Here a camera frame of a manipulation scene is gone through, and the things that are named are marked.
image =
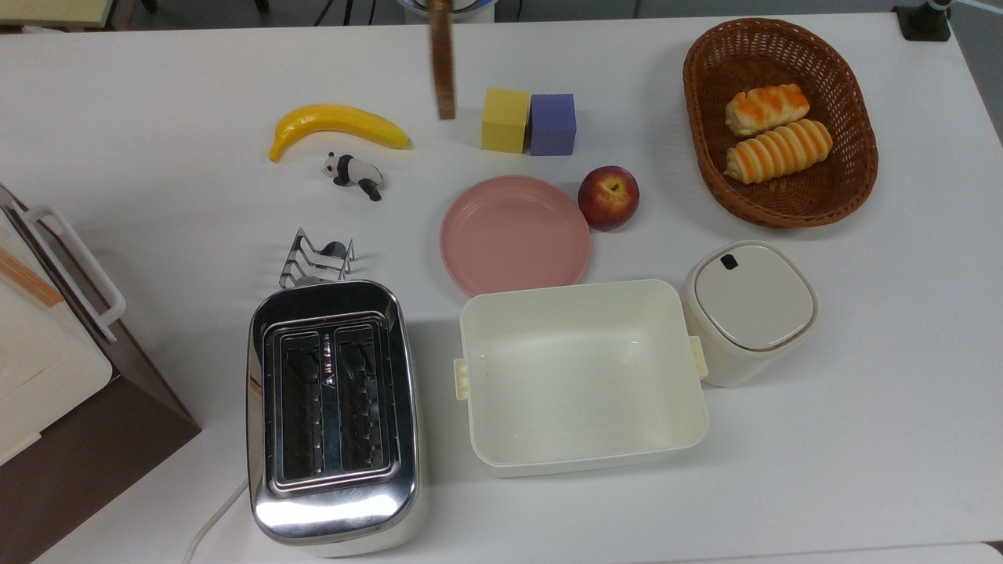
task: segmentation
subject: bread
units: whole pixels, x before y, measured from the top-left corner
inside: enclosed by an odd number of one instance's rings
[[[739,137],[748,137],[796,121],[808,112],[808,100],[797,84],[738,92],[724,106],[724,122]]]
[[[765,182],[824,161],[831,149],[825,125],[801,119],[729,149],[724,174],[742,184]]]

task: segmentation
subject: sponge block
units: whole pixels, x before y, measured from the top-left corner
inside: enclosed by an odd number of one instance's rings
[[[571,155],[575,149],[575,96],[534,94],[530,108],[530,155]]]
[[[523,153],[530,116],[530,92],[487,88],[480,119],[480,149]]]

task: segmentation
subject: pink plate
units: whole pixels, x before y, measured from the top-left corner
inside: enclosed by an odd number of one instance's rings
[[[574,284],[589,265],[592,241],[563,192],[530,177],[498,177],[453,202],[439,250],[452,279],[476,296]]]

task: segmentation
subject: white cable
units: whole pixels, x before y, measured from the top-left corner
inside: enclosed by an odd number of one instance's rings
[[[192,544],[189,545],[189,550],[188,552],[185,553],[185,559],[182,560],[182,564],[191,564],[192,557],[195,556],[195,551],[197,548],[199,548],[199,543],[202,542],[202,539],[206,536],[207,533],[209,533],[209,530],[213,528],[213,525],[216,525],[216,522],[219,521],[220,518],[227,513],[227,510],[233,507],[237,499],[240,498],[241,494],[244,493],[244,490],[247,489],[248,489],[248,481],[247,479],[245,479],[244,482],[241,482],[241,485],[240,487],[237,488],[237,491],[234,492],[232,496],[230,496],[230,499],[224,502],[224,504],[220,507],[220,509],[216,511],[216,514],[214,514],[212,517],[209,518],[209,521],[207,521],[206,524],[202,526],[202,529],[196,534],[195,538],[192,539]]]
[[[1003,8],[996,6],[990,6],[984,2],[979,2],[979,0],[957,0],[959,4],[968,4],[973,8],[979,8],[980,10],[985,10],[987,12],[992,12],[996,15],[1003,16]]]

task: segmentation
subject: purple cube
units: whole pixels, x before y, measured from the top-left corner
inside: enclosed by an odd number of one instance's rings
[[[530,98],[530,155],[571,155],[576,129],[573,94],[533,94]]]

